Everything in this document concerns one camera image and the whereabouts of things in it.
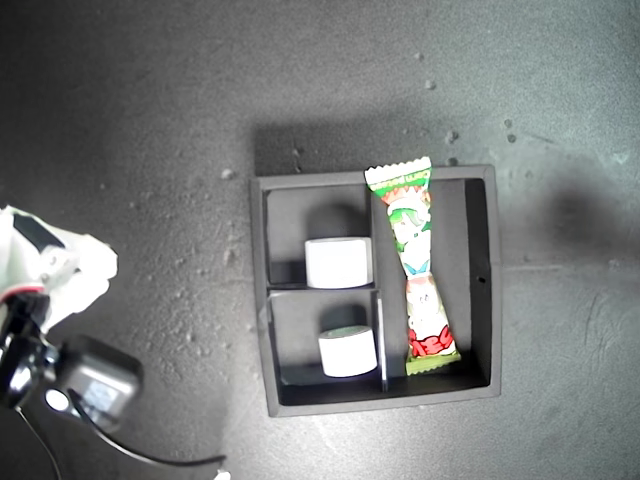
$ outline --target black compartment tray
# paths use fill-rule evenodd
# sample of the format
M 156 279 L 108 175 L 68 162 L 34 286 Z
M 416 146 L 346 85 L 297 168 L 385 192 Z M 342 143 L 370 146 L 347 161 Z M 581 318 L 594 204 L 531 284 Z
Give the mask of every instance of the black compartment tray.
M 385 205 L 368 190 L 363 173 L 252 181 L 256 309 L 271 416 L 499 395 L 502 286 L 493 167 L 434 168 L 430 191 L 432 270 L 463 360 L 407 377 L 406 277 Z M 373 285 L 307 288 L 305 240 L 342 236 L 372 238 Z M 373 328 L 379 367 L 353 378 L 327 377 L 318 335 L 350 324 Z

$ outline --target cartoon character print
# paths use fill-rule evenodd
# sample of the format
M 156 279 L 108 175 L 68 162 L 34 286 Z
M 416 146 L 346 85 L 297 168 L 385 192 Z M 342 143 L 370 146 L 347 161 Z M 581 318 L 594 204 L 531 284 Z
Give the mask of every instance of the cartoon character print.
M 407 277 L 425 276 L 431 267 L 431 214 L 425 199 L 398 199 L 389 205 L 387 213 Z
M 456 351 L 431 274 L 407 282 L 407 308 L 412 356 L 446 355 Z

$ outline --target black plastic tray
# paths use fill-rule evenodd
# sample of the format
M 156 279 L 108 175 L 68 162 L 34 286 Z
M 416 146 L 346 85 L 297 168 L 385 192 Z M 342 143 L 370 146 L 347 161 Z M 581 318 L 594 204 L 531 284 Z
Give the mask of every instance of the black plastic tray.
M 260 177 L 251 207 L 256 309 L 271 416 L 396 408 L 500 394 L 501 260 L 491 166 L 434 168 L 432 268 L 463 360 L 407 377 L 406 277 L 386 207 L 362 172 Z M 304 242 L 371 236 L 374 283 L 306 287 Z M 350 324 L 374 330 L 378 369 L 323 374 L 318 335 Z

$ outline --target compartment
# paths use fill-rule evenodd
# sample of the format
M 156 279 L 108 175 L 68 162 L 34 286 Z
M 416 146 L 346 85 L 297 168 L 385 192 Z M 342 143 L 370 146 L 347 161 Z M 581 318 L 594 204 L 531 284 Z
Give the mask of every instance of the compartment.
M 369 236 L 370 202 L 364 185 L 288 188 L 266 194 L 270 285 L 306 286 L 306 240 Z
M 326 388 L 327 384 L 356 382 L 379 388 L 376 371 L 350 378 L 326 376 L 318 346 L 320 333 L 350 325 L 368 325 L 375 337 L 376 300 L 377 291 L 371 289 L 280 291 L 270 296 L 272 349 L 283 405 L 299 403 L 292 393 L 299 389 L 288 386 Z
M 405 375 L 406 278 L 386 207 L 368 191 L 362 172 L 260 178 L 252 192 L 256 304 L 270 415 L 395 408 L 500 393 L 501 275 L 492 167 L 433 169 L 432 270 L 463 359 L 411 377 Z M 328 213 L 330 227 L 309 230 L 306 222 L 315 218 L 310 214 L 314 208 L 345 203 L 358 219 L 353 225 L 344 221 L 348 215 Z M 287 220 L 279 216 L 282 212 L 289 212 Z M 337 230 L 325 233 L 331 228 Z M 376 288 L 298 290 L 305 282 L 304 240 L 345 233 L 372 237 Z M 291 287 L 291 281 L 294 290 L 274 290 Z M 381 300 L 381 315 L 376 299 Z M 322 312 L 354 300 L 366 315 L 353 310 L 343 315 L 344 321 L 353 324 L 366 317 L 374 327 L 378 371 L 331 379 L 322 373 L 317 346 L 325 327 Z
M 491 267 L 484 182 L 431 184 L 432 272 L 462 361 L 407 377 L 406 277 L 393 245 L 386 207 L 372 205 L 378 279 L 385 319 L 390 395 L 424 395 L 486 387 L 491 381 Z

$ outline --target green candy wrapper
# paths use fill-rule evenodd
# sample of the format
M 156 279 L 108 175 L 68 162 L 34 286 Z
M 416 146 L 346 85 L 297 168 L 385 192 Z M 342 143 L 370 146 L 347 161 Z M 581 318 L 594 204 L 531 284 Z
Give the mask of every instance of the green candy wrapper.
M 407 275 L 409 355 L 407 375 L 460 360 L 447 314 L 431 274 L 431 161 L 369 168 L 367 185 L 388 205 L 396 250 Z

